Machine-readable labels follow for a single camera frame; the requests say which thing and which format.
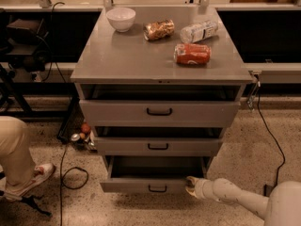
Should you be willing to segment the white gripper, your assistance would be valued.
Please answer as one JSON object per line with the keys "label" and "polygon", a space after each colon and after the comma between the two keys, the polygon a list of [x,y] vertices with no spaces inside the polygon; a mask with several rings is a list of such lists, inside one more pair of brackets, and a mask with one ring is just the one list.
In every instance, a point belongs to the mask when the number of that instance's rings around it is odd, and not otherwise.
{"label": "white gripper", "polygon": [[213,200],[213,182],[207,179],[199,179],[194,176],[186,177],[188,184],[194,188],[186,187],[186,192],[200,200]]}

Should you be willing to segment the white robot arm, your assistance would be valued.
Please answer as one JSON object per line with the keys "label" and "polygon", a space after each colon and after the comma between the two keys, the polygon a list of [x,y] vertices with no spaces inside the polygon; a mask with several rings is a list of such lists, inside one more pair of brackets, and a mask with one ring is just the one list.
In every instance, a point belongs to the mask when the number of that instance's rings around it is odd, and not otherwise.
{"label": "white robot arm", "polygon": [[241,189],[233,182],[188,176],[186,191],[199,200],[237,203],[264,221],[264,226],[301,226],[301,184],[287,181],[276,186],[269,197]]}

